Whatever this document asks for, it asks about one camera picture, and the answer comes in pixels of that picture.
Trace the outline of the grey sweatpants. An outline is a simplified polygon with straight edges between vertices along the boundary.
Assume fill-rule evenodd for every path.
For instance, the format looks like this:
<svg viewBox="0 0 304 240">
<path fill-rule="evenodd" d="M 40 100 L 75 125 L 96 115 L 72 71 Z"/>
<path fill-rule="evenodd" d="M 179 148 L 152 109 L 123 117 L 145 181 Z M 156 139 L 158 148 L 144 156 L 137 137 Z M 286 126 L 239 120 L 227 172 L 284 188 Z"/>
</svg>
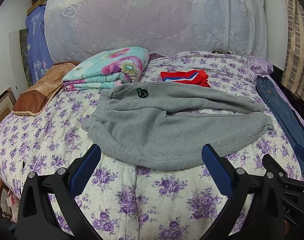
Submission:
<svg viewBox="0 0 304 240">
<path fill-rule="evenodd" d="M 104 89 L 81 127 L 110 157 L 155 170 L 202 164 L 210 144 L 220 157 L 273 129 L 262 103 L 245 96 L 175 82 L 139 82 Z"/>
</svg>

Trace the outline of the blue denim jeans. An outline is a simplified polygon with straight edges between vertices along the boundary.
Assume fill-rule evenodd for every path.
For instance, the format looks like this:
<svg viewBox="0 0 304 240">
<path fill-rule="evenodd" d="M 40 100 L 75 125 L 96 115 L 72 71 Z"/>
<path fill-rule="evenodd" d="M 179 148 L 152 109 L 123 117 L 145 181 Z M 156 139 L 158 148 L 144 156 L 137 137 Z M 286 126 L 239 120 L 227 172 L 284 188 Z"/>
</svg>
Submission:
<svg viewBox="0 0 304 240">
<path fill-rule="evenodd" d="M 270 79 L 259 76 L 256 90 L 288 138 L 304 176 L 304 126 L 295 111 L 278 94 Z"/>
</svg>

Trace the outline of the red striped folded garment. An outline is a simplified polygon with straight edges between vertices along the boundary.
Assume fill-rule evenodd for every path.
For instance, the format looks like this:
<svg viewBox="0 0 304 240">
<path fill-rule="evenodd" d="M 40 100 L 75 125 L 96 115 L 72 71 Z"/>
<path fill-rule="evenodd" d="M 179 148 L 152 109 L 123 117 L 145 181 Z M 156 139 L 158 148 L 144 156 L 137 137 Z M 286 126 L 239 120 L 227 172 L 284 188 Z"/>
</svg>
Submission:
<svg viewBox="0 0 304 240">
<path fill-rule="evenodd" d="M 163 82 L 176 82 L 201 87 L 210 87 L 208 74 L 204 70 L 193 69 L 188 72 L 160 72 Z"/>
</svg>

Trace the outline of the brown orange pillow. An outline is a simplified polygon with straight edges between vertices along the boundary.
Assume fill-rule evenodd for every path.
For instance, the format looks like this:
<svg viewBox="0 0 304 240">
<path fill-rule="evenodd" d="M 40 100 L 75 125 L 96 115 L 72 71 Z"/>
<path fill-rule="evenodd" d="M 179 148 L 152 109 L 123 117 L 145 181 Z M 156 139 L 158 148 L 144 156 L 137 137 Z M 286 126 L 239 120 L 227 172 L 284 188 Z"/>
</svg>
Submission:
<svg viewBox="0 0 304 240">
<path fill-rule="evenodd" d="M 51 99 L 62 89 L 63 77 L 78 64 L 75 61 L 68 61 L 51 66 L 42 78 L 18 97 L 12 113 L 18 116 L 41 114 Z"/>
</svg>

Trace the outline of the beige striped curtain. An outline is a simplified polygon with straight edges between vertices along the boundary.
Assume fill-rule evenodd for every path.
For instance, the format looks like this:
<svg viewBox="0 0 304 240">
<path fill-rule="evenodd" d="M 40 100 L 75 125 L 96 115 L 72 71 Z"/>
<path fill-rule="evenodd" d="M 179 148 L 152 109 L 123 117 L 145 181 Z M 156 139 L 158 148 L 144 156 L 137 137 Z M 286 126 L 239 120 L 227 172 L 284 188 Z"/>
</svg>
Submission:
<svg viewBox="0 0 304 240">
<path fill-rule="evenodd" d="M 286 0 L 288 43 L 281 84 L 304 101 L 304 8 L 299 0 Z"/>
</svg>

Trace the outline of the blue patterned cloth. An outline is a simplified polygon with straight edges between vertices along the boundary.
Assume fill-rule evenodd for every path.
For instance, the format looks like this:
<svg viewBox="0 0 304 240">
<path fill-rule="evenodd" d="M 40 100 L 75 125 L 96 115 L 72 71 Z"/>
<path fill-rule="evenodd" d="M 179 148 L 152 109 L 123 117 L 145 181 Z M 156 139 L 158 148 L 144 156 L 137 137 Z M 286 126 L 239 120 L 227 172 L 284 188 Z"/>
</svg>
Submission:
<svg viewBox="0 0 304 240">
<path fill-rule="evenodd" d="M 28 29 L 27 59 L 32 84 L 42 78 L 53 65 L 44 33 L 45 5 L 36 7 L 26 18 Z"/>
</svg>

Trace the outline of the floral folded blanket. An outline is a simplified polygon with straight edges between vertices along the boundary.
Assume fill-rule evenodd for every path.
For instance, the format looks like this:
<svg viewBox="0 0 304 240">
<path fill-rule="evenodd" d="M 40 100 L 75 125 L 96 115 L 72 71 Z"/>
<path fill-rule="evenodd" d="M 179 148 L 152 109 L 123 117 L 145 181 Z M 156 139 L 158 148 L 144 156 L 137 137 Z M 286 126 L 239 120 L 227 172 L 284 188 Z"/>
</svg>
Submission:
<svg viewBox="0 0 304 240">
<path fill-rule="evenodd" d="M 65 90 L 106 89 L 137 82 L 148 61 L 149 52 L 141 47 L 103 51 L 78 64 L 62 83 Z"/>
</svg>

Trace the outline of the white lace covered headboard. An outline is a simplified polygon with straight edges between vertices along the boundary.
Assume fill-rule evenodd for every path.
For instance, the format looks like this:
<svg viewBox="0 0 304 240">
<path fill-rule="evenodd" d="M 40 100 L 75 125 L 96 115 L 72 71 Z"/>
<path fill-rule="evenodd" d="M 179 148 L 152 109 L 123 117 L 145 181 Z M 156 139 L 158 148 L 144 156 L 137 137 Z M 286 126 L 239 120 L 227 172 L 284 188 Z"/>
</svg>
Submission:
<svg viewBox="0 0 304 240">
<path fill-rule="evenodd" d="M 170 56 L 219 51 L 265 59 L 264 0 L 48 0 L 44 33 L 54 62 L 142 47 Z"/>
</svg>

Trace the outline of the wooden picture frame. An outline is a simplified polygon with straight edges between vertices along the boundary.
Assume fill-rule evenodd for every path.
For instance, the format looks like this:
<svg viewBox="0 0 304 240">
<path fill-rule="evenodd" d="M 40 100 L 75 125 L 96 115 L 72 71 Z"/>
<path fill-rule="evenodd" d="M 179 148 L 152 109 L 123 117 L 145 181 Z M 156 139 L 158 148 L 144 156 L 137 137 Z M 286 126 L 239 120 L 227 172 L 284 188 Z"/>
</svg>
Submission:
<svg viewBox="0 0 304 240">
<path fill-rule="evenodd" d="M 0 123 L 11 112 L 15 103 L 16 99 L 9 87 L 0 95 Z"/>
</svg>

